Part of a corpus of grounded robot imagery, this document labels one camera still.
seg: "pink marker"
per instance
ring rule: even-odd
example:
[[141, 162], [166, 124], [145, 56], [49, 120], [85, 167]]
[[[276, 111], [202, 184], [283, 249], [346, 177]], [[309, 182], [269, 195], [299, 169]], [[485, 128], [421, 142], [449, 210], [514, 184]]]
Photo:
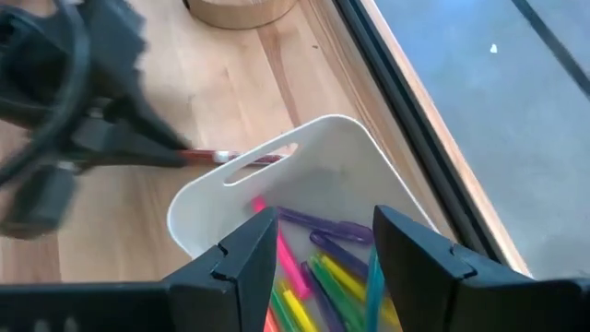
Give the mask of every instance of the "pink marker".
[[[266, 207], [265, 200], [258, 196], [252, 200], [252, 210], [254, 212], [260, 212]], [[277, 235], [277, 256], [278, 262], [287, 273], [287, 278], [291, 284], [292, 289], [301, 300], [307, 299], [311, 294], [312, 290], [307, 287], [305, 279], [301, 273], [297, 259], [293, 256], [287, 241], [283, 237], [283, 232], [279, 229]]]

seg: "wooden surface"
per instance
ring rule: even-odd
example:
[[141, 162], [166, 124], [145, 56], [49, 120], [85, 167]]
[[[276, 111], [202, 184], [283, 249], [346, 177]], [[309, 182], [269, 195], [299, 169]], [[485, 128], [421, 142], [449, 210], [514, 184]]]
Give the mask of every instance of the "wooden surface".
[[516, 249], [513, 239], [510, 237], [508, 231], [498, 217], [496, 210], [492, 206], [488, 196], [481, 187], [475, 174], [469, 167], [460, 148], [455, 143], [441, 115], [436, 109], [430, 94], [422, 85], [418, 74], [416, 71], [414, 71], [412, 64], [408, 61], [404, 51], [395, 39], [395, 35], [387, 26], [382, 13], [379, 11], [379, 8], [373, 2], [373, 0], [360, 1], [365, 6], [367, 13], [372, 18], [372, 22], [375, 24], [375, 27], [382, 36], [383, 41], [387, 45], [395, 61], [399, 64], [407, 82], [409, 83], [409, 86], [416, 94], [416, 97], [419, 100], [419, 103], [424, 112], [426, 113], [426, 116], [430, 121], [436, 135], [441, 140], [444, 149], [450, 156], [450, 159], [454, 167], [457, 169], [459, 176], [463, 180], [463, 183], [466, 185], [467, 191], [469, 194], [471, 194], [476, 206], [478, 207], [478, 210], [481, 212], [484, 220], [486, 221], [486, 226], [489, 232], [503, 252], [505, 263], [516, 271], [530, 276], [525, 260], [521, 257], [520, 253]]
[[[300, 0], [275, 23], [245, 31], [211, 28], [192, 18], [181, 0], [131, 3], [147, 19], [144, 90], [196, 147], [245, 151], [323, 114], [358, 118], [439, 231], [453, 237], [331, 0]], [[41, 0], [21, 4], [48, 8]], [[17, 140], [6, 127], [0, 130], [2, 148]], [[0, 280], [166, 276], [188, 261], [168, 235], [167, 207], [184, 184], [206, 171], [97, 169], [81, 181], [59, 233], [36, 242], [0, 240]]]
[[287, 13], [297, 0], [187, 0], [191, 13], [214, 27], [250, 29]]

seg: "wooden bowl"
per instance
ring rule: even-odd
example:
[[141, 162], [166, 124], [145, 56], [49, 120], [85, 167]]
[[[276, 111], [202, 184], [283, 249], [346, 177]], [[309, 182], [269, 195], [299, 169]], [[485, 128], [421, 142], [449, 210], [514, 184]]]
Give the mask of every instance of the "wooden bowl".
[[214, 27], [251, 29], [285, 15], [297, 0], [183, 0], [191, 14]]

